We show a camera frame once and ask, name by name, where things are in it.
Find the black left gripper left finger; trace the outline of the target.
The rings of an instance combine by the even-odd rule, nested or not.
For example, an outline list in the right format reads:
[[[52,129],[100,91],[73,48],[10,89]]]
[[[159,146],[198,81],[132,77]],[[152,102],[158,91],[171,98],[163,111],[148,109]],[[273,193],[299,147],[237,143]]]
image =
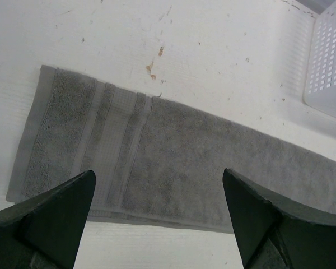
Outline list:
[[[73,268],[95,185],[88,170],[0,210],[0,268]]]

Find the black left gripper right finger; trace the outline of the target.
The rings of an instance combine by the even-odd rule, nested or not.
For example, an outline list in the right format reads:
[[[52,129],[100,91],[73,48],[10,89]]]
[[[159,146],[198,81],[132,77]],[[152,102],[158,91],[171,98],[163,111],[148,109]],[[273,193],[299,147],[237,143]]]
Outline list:
[[[336,268],[336,214],[266,189],[232,169],[223,188],[244,268]]]

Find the grey terry towel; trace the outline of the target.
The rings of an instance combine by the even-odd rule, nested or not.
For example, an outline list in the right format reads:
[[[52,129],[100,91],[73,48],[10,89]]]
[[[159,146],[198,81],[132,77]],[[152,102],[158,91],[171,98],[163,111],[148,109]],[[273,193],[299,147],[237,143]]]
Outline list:
[[[6,198],[18,203],[92,170],[90,221],[231,233],[226,168],[336,214],[336,161],[181,103],[42,66]]]

